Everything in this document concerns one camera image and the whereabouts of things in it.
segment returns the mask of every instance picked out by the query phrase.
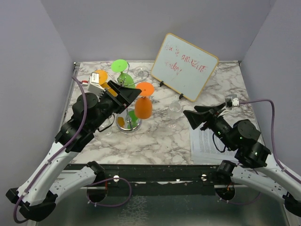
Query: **wooden whiteboard frame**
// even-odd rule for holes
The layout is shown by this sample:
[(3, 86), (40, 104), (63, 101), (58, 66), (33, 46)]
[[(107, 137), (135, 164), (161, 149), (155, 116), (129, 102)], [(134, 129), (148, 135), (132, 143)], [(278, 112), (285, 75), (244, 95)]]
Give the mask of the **wooden whiteboard frame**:
[[(154, 66), (155, 66), (155, 63), (156, 63), (156, 61), (157, 61), (157, 58), (158, 58), (159, 54), (161, 53), (161, 49), (162, 49), (163, 44), (165, 43), (165, 40), (166, 40), (166, 38), (167, 38), (168, 35), (173, 35), (174, 37), (176, 37), (176, 38), (178, 38), (178, 39), (180, 39), (180, 40), (182, 40), (182, 41), (184, 41), (184, 42), (186, 42), (186, 43), (192, 45), (193, 47), (195, 47), (195, 48), (197, 48), (197, 49), (199, 49), (199, 50), (201, 50), (201, 51), (203, 51), (203, 52), (205, 52), (205, 53), (207, 53), (207, 54), (209, 54), (209, 55), (211, 55), (211, 56), (213, 56), (214, 58), (217, 59), (216, 65), (214, 66), (214, 68), (213, 68), (211, 74), (209, 75), (208, 79), (207, 79), (206, 82), (204, 83), (204, 86), (202, 87), (201, 91), (199, 92), (197, 98), (196, 98), (195, 100), (191, 100), (190, 98), (187, 98), (185, 95), (183, 95), (183, 97), (185, 97), (186, 99), (190, 100), (191, 102), (195, 102), (195, 101), (198, 99), (198, 97), (199, 97), (199, 95), (201, 94), (201, 92), (203, 91), (203, 89), (204, 89), (204, 87), (206, 86), (207, 82), (209, 81), (209, 79), (210, 79), (212, 73), (213, 73), (214, 70), (216, 69), (216, 67), (217, 67), (217, 65), (218, 65), (218, 63), (219, 63), (219, 59), (218, 59), (216, 56), (214, 56), (213, 54), (208, 53), (207, 51), (201, 49), (200, 47), (197, 47), (197, 46), (193, 45), (192, 43), (190, 43), (190, 42), (188, 42), (188, 41), (186, 41), (186, 40), (184, 40), (184, 39), (181, 39), (180, 37), (178, 37), (178, 36), (176, 36), (176, 35), (174, 35), (174, 34), (172, 34), (172, 33), (167, 33), (166, 36), (165, 36), (165, 38), (164, 38), (164, 40), (163, 40), (163, 42), (162, 42), (162, 45), (161, 45), (161, 47), (160, 47), (160, 50), (159, 50), (159, 52), (158, 52), (158, 54), (157, 54), (157, 57), (156, 57), (155, 62), (154, 62), (154, 64), (153, 64), (152, 68), (151, 68), (151, 73), (150, 73), (151, 76), (152, 76), (153, 78), (157, 79), (157, 80), (160, 81), (160, 82), (161, 82), (162, 80), (161, 80), (161, 79), (158, 79), (157, 77), (155, 77), (155, 76), (152, 74), (152, 69), (153, 69)], [(171, 88), (172, 90), (174, 90), (174, 91), (176, 91), (177, 93), (181, 94), (181, 92), (179, 92), (179, 91), (175, 90), (174, 88), (170, 87), (168, 84), (165, 84), (165, 83), (164, 83), (164, 85), (168, 86), (168, 87)]]

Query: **whiteboard easel stand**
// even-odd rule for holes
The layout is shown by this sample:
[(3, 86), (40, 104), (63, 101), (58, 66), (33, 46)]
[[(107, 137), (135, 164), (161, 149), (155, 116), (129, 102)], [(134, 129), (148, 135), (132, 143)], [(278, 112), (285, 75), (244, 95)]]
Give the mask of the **whiteboard easel stand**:
[[(162, 87), (163, 85), (164, 85), (164, 82), (161, 81), (160, 84), (159, 84), (159, 86)], [(179, 100), (181, 100), (183, 97), (184, 97), (184, 94), (181, 93), (180, 96), (179, 96)]]

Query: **gray wall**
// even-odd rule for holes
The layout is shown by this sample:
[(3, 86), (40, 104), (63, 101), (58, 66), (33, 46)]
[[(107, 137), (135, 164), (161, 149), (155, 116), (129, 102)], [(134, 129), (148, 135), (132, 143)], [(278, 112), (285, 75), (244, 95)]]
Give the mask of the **gray wall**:
[(0, 21), (0, 225), (10, 226), (14, 205), (5, 193), (49, 150), (73, 63), (39, 0), (2, 1)]
[[(301, 175), (301, 1), (277, 0), (243, 62), (251, 99), (275, 103), (275, 139), (283, 163)], [(271, 148), (269, 104), (254, 104), (264, 141)]]
[(242, 60), (275, 0), (41, 0), (75, 61), (154, 60), (174, 33)]

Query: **white marble surface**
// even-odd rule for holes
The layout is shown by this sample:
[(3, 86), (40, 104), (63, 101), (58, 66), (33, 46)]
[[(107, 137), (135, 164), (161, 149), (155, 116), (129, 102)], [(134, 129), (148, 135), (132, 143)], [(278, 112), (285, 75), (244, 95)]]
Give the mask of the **white marble surface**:
[[(78, 79), (88, 80), (91, 72), (97, 69), (108, 71), (114, 77), (117, 76), (111, 70), (112, 62), (84, 62), (80, 65)], [(151, 69), (153, 62), (129, 62), (129, 74), (135, 78), (132, 71), (138, 66), (144, 65)], [(112, 134), (105, 136), (95, 133), (92, 140), (84, 150), (72, 161), (72, 163), (87, 163), (97, 161), (110, 164), (193, 164), (190, 160), (189, 124), (184, 114), (179, 119), (176, 129), (170, 129), (167, 108), (174, 100), (178, 100), (179, 94), (170, 88), (159, 86), (159, 81), (151, 76), (147, 79), (155, 87), (151, 97), (153, 114), (143, 120), (138, 131), (131, 134), (120, 132), (116, 124), (113, 124)], [(75, 85), (66, 120), (72, 115), (72, 104), (80, 95), (79, 88)], [(220, 63), (210, 80), (206, 84), (196, 102), (183, 98), (180, 103), (183, 110), (193, 110), (195, 105), (218, 105), (224, 101), (228, 94), (237, 94), (241, 100), (247, 100), (243, 77), (237, 62)], [(242, 119), (250, 119), (257, 124), (251, 106), (245, 105), (236, 108), (225, 115), (230, 125)]]

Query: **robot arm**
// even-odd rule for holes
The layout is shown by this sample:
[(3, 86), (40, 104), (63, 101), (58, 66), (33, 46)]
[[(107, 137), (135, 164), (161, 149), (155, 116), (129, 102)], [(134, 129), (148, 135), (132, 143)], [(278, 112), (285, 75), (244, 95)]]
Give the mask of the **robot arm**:
[(79, 173), (55, 182), (66, 165), (94, 138), (93, 133), (102, 123), (113, 113), (122, 113), (141, 93), (140, 89), (122, 87), (112, 81), (109, 81), (108, 85), (118, 95), (114, 97), (102, 89), (99, 97), (93, 93), (86, 93), (85, 99), (83, 95), (79, 96), (72, 106), (73, 116), (61, 127), (40, 166), (22, 186), (9, 189), (6, 193), (16, 207), (21, 206), (20, 213), (26, 219), (43, 220), (60, 200), (73, 191), (93, 183), (98, 176), (101, 167), (94, 162)]
[(218, 171), (233, 182), (250, 186), (256, 190), (278, 197), (284, 202), (291, 213), (301, 216), (301, 177), (288, 170), (296, 178), (292, 178), (286, 170), (280, 168), (271, 151), (257, 142), (260, 131), (249, 120), (241, 120), (231, 127), (223, 118), (226, 107), (239, 106), (237, 98), (231, 98), (215, 107), (195, 106), (195, 111), (185, 110), (184, 114), (193, 129), (203, 125), (200, 129), (211, 129), (213, 133), (225, 144), (228, 151), (235, 151), (235, 158), (245, 167), (264, 173), (269, 178), (246, 173), (240, 166), (229, 161), (223, 161)]

